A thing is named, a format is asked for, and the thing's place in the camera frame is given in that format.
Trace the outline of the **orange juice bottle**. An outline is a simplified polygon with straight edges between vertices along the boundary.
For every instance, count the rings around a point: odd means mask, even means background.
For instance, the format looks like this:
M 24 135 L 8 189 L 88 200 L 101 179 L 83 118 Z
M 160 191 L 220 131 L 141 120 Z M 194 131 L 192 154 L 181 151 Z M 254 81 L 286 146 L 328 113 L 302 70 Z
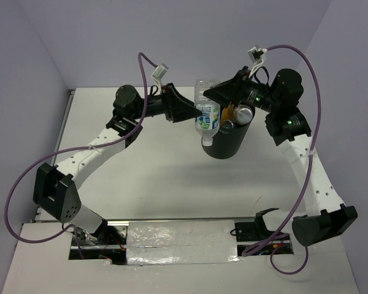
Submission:
M 227 108 L 224 108 L 221 112 L 221 123 L 223 121 L 236 121 L 236 115 L 235 115 L 235 105 L 229 105 Z

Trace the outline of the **clear square plastic bottle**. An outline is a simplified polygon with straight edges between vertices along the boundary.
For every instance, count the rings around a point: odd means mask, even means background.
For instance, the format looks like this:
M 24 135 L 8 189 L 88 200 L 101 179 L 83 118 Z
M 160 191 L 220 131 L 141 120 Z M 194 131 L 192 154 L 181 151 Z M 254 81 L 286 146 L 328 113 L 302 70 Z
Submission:
M 253 117 L 254 117 L 253 110 L 249 106 L 239 105 L 234 110 L 234 118 L 237 124 L 240 125 L 249 124 L 253 120 Z

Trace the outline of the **clear bottle green label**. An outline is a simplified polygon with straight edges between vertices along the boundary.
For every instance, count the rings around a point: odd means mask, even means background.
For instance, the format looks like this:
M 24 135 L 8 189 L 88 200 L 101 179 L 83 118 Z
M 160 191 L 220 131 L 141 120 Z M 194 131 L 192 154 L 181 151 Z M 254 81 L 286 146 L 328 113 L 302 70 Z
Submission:
M 203 146 L 213 145 L 213 137 L 220 128 L 220 105 L 206 98 L 204 92 L 219 84 L 219 80 L 197 80 L 194 87 L 194 104 L 201 111 L 195 119 L 196 132 L 201 136 Z

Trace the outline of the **clear bottle blue cap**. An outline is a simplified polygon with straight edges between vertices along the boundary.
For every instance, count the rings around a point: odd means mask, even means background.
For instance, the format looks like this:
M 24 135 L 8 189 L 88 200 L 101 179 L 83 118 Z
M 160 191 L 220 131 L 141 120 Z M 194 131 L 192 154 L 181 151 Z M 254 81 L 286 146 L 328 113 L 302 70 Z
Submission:
M 220 122 L 219 132 L 223 135 L 229 135 L 235 128 L 235 124 L 230 119 L 225 119 Z

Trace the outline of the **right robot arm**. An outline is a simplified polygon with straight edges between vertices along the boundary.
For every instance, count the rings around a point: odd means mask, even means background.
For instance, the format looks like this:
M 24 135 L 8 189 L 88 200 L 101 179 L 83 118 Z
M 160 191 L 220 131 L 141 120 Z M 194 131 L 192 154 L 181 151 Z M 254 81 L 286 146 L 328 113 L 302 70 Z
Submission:
M 302 78 L 293 69 L 279 70 L 271 85 L 250 79 L 243 68 L 227 81 L 206 90 L 206 98 L 227 108 L 248 105 L 267 112 L 269 135 L 290 164 L 301 186 L 304 216 L 294 217 L 294 236 L 303 246 L 311 246 L 340 236 L 358 217 L 354 206 L 347 206 L 330 182 L 312 143 L 315 134 L 298 108 L 304 93 Z

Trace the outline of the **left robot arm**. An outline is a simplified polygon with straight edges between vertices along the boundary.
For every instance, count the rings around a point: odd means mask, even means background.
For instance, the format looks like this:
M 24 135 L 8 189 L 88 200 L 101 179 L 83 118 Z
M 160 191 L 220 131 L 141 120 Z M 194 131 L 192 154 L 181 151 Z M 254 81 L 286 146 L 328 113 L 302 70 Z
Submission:
M 115 93 L 111 120 L 84 149 L 56 165 L 42 164 L 36 172 L 33 201 L 62 224 L 85 232 L 94 244 L 101 244 L 113 227 L 82 204 L 78 189 L 86 179 L 114 155 L 128 148 L 142 131 L 142 117 L 164 115 L 172 123 L 197 118 L 201 111 L 169 83 L 161 91 L 153 86 L 141 98 L 135 87 L 120 86 Z

